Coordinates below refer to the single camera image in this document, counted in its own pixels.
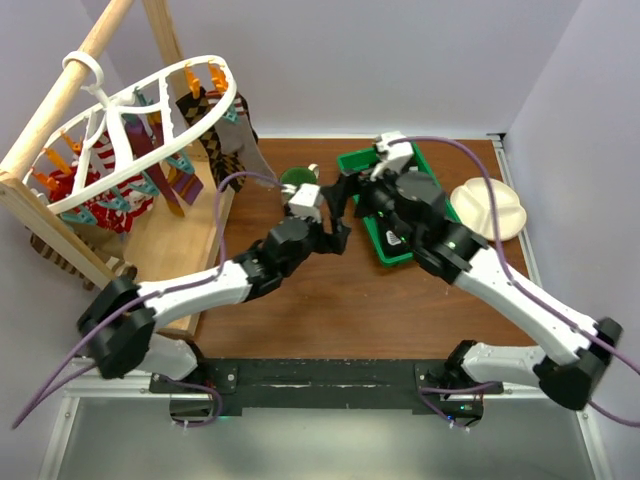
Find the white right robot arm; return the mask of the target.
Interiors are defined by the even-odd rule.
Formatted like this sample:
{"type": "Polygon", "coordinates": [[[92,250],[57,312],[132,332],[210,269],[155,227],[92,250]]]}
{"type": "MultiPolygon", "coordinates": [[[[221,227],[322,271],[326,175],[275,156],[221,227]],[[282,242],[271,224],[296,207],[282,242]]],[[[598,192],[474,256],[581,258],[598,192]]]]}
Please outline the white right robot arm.
{"type": "Polygon", "coordinates": [[[487,241],[446,214],[445,192],[426,173],[356,175],[359,217],[376,216],[426,272],[481,299],[535,341],[533,347],[463,341],[446,362],[459,393],[488,383],[539,388],[570,410],[588,405],[622,334],[562,304],[512,269],[487,241]]]}

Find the black white striped sock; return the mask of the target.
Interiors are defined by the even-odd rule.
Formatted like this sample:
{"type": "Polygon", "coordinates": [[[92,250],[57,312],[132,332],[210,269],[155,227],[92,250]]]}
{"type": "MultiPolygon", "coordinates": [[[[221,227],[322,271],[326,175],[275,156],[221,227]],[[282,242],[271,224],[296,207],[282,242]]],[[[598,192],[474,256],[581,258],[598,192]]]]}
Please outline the black white striped sock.
{"type": "Polygon", "coordinates": [[[380,228],[381,250],[385,257],[395,258],[410,253],[407,245],[391,230],[380,228]]]}

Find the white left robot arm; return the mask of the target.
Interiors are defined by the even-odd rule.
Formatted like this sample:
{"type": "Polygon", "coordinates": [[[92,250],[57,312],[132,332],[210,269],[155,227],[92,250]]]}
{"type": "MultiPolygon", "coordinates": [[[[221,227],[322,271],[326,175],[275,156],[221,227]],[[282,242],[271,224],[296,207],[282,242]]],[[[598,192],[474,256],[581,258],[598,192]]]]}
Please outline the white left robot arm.
{"type": "Polygon", "coordinates": [[[100,375],[122,378],[145,360],[166,358],[163,374],[185,392],[200,390],[205,365],[190,347],[162,340],[156,331],[181,317],[263,297],[313,253],[342,254],[350,233],[342,222],[347,199],[338,185],[303,184],[265,239],[219,266],[148,284],[126,276],[109,282],[77,323],[100,375]]]}

